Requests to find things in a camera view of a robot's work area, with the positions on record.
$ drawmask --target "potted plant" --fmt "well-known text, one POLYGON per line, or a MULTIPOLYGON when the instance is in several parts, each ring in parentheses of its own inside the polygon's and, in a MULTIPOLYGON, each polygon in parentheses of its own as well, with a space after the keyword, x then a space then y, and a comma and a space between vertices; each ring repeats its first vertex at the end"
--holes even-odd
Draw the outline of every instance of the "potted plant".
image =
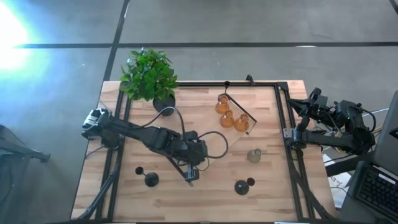
MULTIPOLYGON (((163 51, 132 50, 127 60, 127 68, 121 66, 121 91, 133 100, 153 99, 152 104, 158 112, 168 106, 175 107, 173 89, 178 83, 177 75, 174 75, 174 69, 171 69, 170 64, 171 61, 163 51)), ((174 110, 166 110, 162 115, 170 116, 173 112, 174 110)))

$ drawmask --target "plant pot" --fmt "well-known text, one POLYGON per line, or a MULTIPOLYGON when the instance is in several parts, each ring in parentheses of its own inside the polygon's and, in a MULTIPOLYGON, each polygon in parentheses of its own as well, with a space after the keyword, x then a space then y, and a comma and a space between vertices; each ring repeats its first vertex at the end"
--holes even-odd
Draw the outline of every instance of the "plant pot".
MULTIPOLYGON (((154 105, 155 110, 157 110, 158 112, 161 112, 162 109, 164 109, 168 106, 175 107, 175 98, 173 95, 170 95, 170 96, 164 98, 163 100, 155 98, 153 100, 152 104, 154 105)), ((174 113, 174 110, 169 109, 169 110, 163 111, 162 115, 170 116, 173 113, 174 113)))

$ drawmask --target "green plant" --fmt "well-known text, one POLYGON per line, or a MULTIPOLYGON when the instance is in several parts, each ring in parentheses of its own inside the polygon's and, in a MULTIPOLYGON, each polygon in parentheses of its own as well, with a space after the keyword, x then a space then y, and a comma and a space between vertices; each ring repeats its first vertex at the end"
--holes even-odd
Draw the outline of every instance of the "green plant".
POLYGON ((173 88, 177 87, 178 83, 177 75, 174 75, 174 69, 171 69, 170 64, 171 61, 163 51, 132 50, 127 60, 127 69, 121 66, 121 91, 128 93, 129 98, 133 100, 162 100, 167 96, 174 96, 173 88))

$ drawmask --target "orange bottle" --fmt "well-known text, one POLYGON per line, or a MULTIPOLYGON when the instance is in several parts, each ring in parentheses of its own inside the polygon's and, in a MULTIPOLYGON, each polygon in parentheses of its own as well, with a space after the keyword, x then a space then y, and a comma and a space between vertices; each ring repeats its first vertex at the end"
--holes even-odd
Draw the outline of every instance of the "orange bottle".
POLYGON ((231 110, 225 111, 225 114, 220 117, 220 125, 223 128, 232 128, 234 126, 233 112, 231 110))
POLYGON ((225 112, 229 110, 228 97, 226 95, 220 95, 214 109, 219 114, 225 114, 225 112))
POLYGON ((234 127, 239 132, 245 132, 249 129, 249 116, 247 114, 242 114, 234 122, 234 127))

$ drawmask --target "laptop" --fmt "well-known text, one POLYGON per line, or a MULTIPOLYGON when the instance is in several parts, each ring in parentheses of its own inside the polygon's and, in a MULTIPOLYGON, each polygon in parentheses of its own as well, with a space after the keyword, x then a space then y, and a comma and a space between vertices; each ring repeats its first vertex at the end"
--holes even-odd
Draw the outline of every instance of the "laptop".
POLYGON ((339 217, 352 222, 398 223, 398 91, 384 120, 373 161, 358 163, 339 217))

